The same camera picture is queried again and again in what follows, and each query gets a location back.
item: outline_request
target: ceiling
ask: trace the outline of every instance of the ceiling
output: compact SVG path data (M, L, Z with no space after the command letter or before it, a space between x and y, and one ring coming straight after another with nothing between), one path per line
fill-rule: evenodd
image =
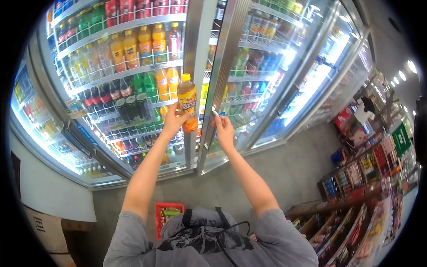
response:
M413 126L413 110L416 109L416 100L421 95L421 84L417 74L408 67L408 59L417 65L416 59L411 56L411 52L406 43L406 38L399 33L390 23L389 18L396 21L398 18L382 0L354 0L355 5L363 10L362 18L371 27L372 42L374 44L374 56L376 68L379 69L387 80L393 80L396 76L399 85L394 88L401 103L408 109L408 117ZM406 81L399 76L401 70Z

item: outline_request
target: black strap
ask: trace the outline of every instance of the black strap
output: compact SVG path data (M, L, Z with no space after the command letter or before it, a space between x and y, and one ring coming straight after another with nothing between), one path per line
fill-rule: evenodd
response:
M224 212L222 212L221 207L216 206L215 210L218 212L218 215L219 215L219 218L221 219L223 227L225 229L230 228L230 224L228 223L227 218L224 215Z
M184 215L182 216L182 224L184 224L185 228L189 228L190 227L190 220L191 220L191 216L193 215L193 210L192 209L186 209L184 212Z

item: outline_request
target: green sign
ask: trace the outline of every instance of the green sign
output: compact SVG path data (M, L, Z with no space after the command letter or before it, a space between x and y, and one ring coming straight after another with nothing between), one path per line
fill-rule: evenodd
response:
M412 145L403 123L392 133L392 137L396 144L398 158L400 158Z

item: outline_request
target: shirt sleeve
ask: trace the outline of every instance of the shirt sleeve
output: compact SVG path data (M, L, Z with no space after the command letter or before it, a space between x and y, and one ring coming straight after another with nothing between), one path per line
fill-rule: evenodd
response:
M260 242L277 261L276 265L318 266L310 242L287 220L283 211L272 209L261 214L255 231Z
M103 266L130 266L149 249L144 221L133 212L123 211L119 215L116 231L105 255Z

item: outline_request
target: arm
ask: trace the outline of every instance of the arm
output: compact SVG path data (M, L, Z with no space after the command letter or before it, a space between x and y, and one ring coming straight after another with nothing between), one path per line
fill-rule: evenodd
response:
M171 105L166 115L164 128L154 143L150 152L135 171L126 189L122 211L131 211L139 215L144 222L147 221L148 206L153 195L161 160L165 154L166 147L172 137L178 132L185 120L189 119L191 113L185 113L176 117L175 110L178 102Z
M236 172L243 191L254 207L257 217L270 209L279 209L276 198L265 181L249 166L233 146L234 129L227 117L215 118L218 141Z

